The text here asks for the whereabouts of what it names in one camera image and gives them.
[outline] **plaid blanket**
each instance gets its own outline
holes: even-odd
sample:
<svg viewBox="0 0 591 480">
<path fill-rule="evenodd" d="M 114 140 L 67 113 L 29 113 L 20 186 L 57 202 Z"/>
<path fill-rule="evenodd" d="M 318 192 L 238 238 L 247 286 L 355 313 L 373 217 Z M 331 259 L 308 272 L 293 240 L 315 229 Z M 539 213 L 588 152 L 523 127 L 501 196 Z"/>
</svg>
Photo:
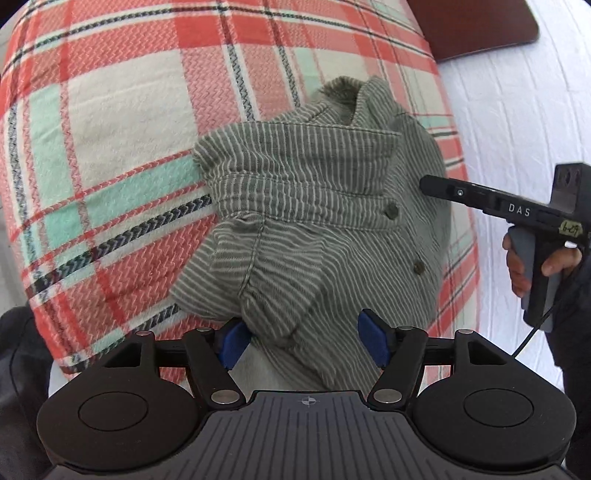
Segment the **plaid blanket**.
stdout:
<svg viewBox="0 0 591 480">
<path fill-rule="evenodd" d="M 224 124 L 302 105 L 342 75 L 386 79 L 437 139 L 449 175 L 466 178 L 404 0 L 26 4 L 0 82 L 0 186 L 38 329 L 66 374 L 130 332 L 178 338 L 203 324 L 167 295 L 216 222 L 189 149 Z M 432 335 L 477 327 L 477 258 L 470 212 L 454 205 Z"/>
</svg>

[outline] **white bedsheet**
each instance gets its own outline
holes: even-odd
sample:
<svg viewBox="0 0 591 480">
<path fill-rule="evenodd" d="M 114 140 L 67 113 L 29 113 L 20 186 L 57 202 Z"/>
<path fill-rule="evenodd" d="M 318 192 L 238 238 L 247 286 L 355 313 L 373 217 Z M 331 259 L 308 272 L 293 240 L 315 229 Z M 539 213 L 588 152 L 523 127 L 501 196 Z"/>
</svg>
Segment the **white bedsheet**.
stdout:
<svg viewBox="0 0 591 480">
<path fill-rule="evenodd" d="M 470 180 L 547 202 L 555 164 L 591 162 L 591 8 L 583 0 L 528 3 L 538 42 L 448 61 L 440 71 Z M 529 328 L 501 249 L 507 227 L 477 214 L 481 333 L 512 352 Z M 543 334 L 519 360 L 561 384 Z"/>
</svg>

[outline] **dark sleeve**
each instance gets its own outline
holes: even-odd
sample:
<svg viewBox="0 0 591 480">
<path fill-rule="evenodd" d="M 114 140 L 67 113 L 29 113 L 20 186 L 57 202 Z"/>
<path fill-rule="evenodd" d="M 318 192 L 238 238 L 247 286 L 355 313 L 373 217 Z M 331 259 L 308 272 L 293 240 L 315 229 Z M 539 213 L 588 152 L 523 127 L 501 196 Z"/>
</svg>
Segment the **dark sleeve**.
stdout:
<svg viewBox="0 0 591 480">
<path fill-rule="evenodd" d="M 36 480 L 51 466 L 35 425 L 52 361 L 28 306 L 0 317 L 0 480 Z"/>
<path fill-rule="evenodd" d="M 546 338 L 554 363 L 563 371 L 564 392 L 577 411 L 566 465 L 580 480 L 591 480 L 591 257 L 573 275 L 574 288 L 557 293 L 564 300 Z"/>
</svg>

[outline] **brown wooden board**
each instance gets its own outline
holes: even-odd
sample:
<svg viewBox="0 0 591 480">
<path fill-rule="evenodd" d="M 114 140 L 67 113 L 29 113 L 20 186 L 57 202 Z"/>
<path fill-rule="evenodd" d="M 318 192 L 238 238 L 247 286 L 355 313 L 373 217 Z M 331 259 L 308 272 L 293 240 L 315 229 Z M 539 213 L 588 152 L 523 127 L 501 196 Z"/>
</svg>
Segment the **brown wooden board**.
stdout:
<svg viewBox="0 0 591 480">
<path fill-rule="evenodd" d="M 540 35 L 525 0 L 407 1 L 437 61 L 531 43 Z"/>
</svg>

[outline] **metal screw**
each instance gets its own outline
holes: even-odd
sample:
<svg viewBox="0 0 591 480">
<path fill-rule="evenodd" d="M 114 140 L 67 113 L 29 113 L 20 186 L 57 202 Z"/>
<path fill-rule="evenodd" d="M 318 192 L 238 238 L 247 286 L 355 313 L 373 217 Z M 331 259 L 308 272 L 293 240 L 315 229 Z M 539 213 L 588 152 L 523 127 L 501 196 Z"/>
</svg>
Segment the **metal screw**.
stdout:
<svg viewBox="0 0 591 480">
<path fill-rule="evenodd" d="M 212 394 L 212 400 L 220 405 L 229 405 L 240 400 L 240 395 L 234 390 L 218 390 Z"/>
<path fill-rule="evenodd" d="M 374 393 L 374 399 L 380 403 L 396 403 L 402 400 L 402 394 L 392 388 L 383 388 Z"/>
</svg>

